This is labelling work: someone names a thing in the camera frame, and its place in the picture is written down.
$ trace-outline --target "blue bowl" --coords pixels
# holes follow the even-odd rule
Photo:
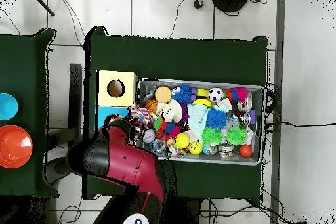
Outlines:
[[[0,93],[0,120],[6,121],[13,118],[18,112],[18,102],[7,93]]]

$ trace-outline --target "yellow ball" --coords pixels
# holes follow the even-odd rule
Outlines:
[[[179,147],[179,148],[186,148],[189,145],[189,136],[187,136],[187,134],[184,133],[180,133],[176,136],[175,138],[175,144]]]
[[[198,141],[190,143],[188,148],[191,154],[200,154],[203,150],[203,146]]]

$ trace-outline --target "plastic bin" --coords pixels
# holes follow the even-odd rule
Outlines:
[[[223,84],[223,83],[210,83],[210,82],[196,82],[196,81],[181,81],[181,80],[170,80],[170,79],[140,79],[138,81],[138,91],[136,101],[140,107],[144,107],[143,98],[146,94],[150,92],[154,86],[167,86],[173,89],[179,84],[187,84],[190,87],[195,87],[196,89],[211,89],[214,87],[219,87],[222,89],[232,88],[232,87],[244,87],[252,94],[252,109],[255,110],[255,124],[249,127],[254,132],[254,139],[252,140],[251,147],[253,150],[252,155],[249,158],[244,158],[239,154],[239,147],[235,146],[234,155],[229,159],[222,159],[219,153],[213,156],[207,156],[203,152],[198,155],[193,155],[187,153],[182,158],[174,158],[173,160],[181,162],[205,162],[205,163],[218,163],[218,164],[241,164],[246,166],[255,166],[259,164],[263,158],[263,141],[264,141],[264,123],[265,116],[264,110],[266,108],[266,89],[261,86],[252,85],[237,85],[237,84]],[[150,143],[144,143],[139,139],[137,146],[145,148],[152,152],[152,147]],[[159,159],[167,158],[167,150],[157,154]]]

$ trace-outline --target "soccer ball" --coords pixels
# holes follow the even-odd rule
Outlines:
[[[220,88],[212,88],[209,90],[209,98],[212,102],[220,102],[222,99],[224,99],[224,94],[222,89]]]

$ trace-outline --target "dark green tabletop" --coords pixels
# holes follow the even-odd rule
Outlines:
[[[55,197],[57,192],[43,178],[47,147],[46,48],[54,30],[41,30],[34,36],[0,35],[0,93],[16,97],[19,110],[4,125],[24,128],[33,141],[33,153],[20,168],[0,166],[0,195]]]
[[[85,71],[89,79],[89,129],[95,129],[96,71],[134,72],[138,78],[164,78],[218,83],[262,85],[266,83],[268,41],[229,39],[154,39],[107,36],[103,27],[93,28],[86,36]],[[250,198],[260,201],[261,164],[243,166],[176,162],[179,196],[194,198]],[[166,175],[172,173],[164,162]],[[88,178],[88,197],[115,195],[120,187]]]

